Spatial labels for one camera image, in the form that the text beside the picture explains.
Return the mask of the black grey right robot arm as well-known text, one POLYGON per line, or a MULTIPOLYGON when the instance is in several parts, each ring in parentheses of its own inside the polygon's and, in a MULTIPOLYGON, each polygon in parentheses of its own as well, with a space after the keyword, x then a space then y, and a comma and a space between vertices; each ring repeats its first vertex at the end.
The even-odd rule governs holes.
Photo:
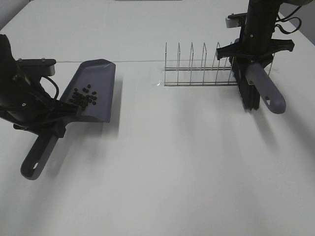
POLYGON ((264 59, 280 51, 293 51, 292 40, 273 39, 280 5, 283 3, 297 7, 309 4, 309 0, 251 0, 246 13, 230 14, 226 17, 226 27, 240 27, 238 41, 225 47, 217 48, 217 59, 243 58, 248 61, 264 59))

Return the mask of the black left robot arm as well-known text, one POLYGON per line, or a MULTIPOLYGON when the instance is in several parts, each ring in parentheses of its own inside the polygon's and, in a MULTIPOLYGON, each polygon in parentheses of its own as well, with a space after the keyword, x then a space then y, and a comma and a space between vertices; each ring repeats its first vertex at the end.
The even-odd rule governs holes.
POLYGON ((78 107, 57 99, 59 87, 51 79, 55 59, 19 59, 12 56, 5 34, 0 36, 0 117, 14 128, 37 135, 65 135, 65 120, 78 107))

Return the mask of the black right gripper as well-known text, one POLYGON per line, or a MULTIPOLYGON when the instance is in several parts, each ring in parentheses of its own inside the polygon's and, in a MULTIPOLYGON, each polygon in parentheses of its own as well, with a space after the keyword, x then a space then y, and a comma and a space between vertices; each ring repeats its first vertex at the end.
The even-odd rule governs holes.
POLYGON ((244 26, 240 27, 238 41, 217 48, 217 59, 227 57, 258 59, 269 51, 293 51, 292 40, 273 39, 279 4, 249 4, 244 26))

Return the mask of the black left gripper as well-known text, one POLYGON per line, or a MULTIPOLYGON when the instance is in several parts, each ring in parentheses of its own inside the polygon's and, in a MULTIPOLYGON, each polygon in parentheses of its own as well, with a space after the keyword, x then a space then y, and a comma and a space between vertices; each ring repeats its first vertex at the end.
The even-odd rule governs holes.
POLYGON ((15 129, 34 134, 49 132, 63 138, 66 120, 76 117, 79 107, 58 100, 59 87, 50 77, 44 78, 55 87, 54 97, 46 93, 40 80, 1 76, 0 117, 13 123, 15 129))

